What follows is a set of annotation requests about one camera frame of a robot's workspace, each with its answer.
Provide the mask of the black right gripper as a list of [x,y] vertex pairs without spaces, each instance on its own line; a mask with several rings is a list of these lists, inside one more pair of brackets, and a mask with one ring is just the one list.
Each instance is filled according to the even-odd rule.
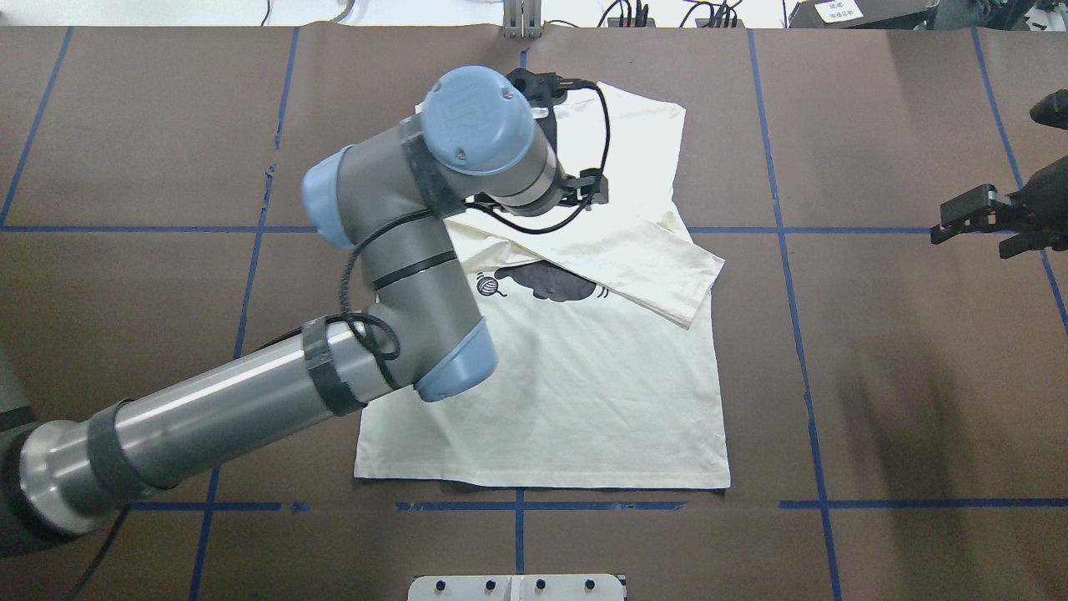
[[1032,250],[1067,250],[1067,160],[1036,171],[1012,194],[1001,194],[993,185],[978,185],[942,203],[940,223],[930,228],[930,243],[1002,230],[1015,233],[999,243],[1003,260]]

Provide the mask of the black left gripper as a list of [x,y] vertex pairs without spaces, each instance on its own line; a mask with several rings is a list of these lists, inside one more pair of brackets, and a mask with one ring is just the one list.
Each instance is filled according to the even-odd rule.
[[557,206],[606,205],[609,179],[602,169],[583,169],[579,176],[557,171],[541,193],[541,213]]

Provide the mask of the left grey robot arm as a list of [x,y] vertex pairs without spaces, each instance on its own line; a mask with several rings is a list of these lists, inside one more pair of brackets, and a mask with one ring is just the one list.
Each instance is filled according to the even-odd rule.
[[607,201],[603,167],[566,174],[556,106],[597,83],[486,66],[444,73],[420,110],[305,172],[301,200],[350,252],[339,311],[229,364],[83,422],[3,413],[3,557],[72,543],[134,503],[412,388],[426,402],[497,366],[491,330],[446,231],[477,210],[527,235]]

